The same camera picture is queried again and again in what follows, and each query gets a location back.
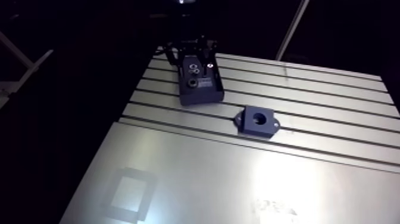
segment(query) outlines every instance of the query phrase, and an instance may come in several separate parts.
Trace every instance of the screw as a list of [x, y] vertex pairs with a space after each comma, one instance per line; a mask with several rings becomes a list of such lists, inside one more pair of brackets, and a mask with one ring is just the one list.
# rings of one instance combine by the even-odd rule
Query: screw
[[190, 65], [189, 65], [189, 68], [190, 68], [190, 69], [197, 69], [197, 64], [190, 64]]

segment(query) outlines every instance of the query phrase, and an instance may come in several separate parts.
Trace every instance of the metal workbench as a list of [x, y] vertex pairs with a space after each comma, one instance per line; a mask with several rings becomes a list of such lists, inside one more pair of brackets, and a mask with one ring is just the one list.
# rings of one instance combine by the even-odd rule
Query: metal workbench
[[[191, 107], [154, 57], [61, 223], [400, 223], [400, 120], [380, 77], [217, 57], [224, 101]], [[281, 129], [239, 135], [245, 105]]]

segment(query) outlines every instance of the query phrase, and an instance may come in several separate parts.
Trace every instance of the center hole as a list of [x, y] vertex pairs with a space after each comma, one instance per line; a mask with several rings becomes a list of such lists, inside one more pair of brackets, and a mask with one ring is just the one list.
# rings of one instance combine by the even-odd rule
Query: center hole
[[255, 113], [253, 116], [253, 122], [258, 125], [263, 125], [267, 122], [267, 118], [263, 114]]

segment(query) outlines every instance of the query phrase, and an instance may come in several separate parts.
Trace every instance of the black background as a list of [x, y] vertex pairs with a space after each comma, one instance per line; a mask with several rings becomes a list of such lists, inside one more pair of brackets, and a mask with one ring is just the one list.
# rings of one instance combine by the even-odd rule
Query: black background
[[[199, 29], [220, 52], [274, 59], [298, 4], [204, 1]], [[153, 51], [177, 29], [149, 15], [173, 9], [161, 0], [0, 3], [0, 30], [28, 57], [55, 50], [0, 110], [3, 204], [20, 214], [6, 220], [60, 220]], [[284, 59], [381, 75], [400, 105], [395, 9], [390, 1], [311, 1]]]

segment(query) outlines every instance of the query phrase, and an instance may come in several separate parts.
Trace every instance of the mounting hole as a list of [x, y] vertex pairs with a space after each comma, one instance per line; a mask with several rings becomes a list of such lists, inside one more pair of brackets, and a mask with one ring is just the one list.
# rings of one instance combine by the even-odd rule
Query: mounting hole
[[189, 79], [189, 81], [187, 82], [187, 85], [190, 88], [196, 88], [197, 84], [198, 84], [197, 79]]
[[267, 122], [267, 118], [263, 114], [255, 113], [253, 115], [253, 122], [258, 125], [263, 125]]

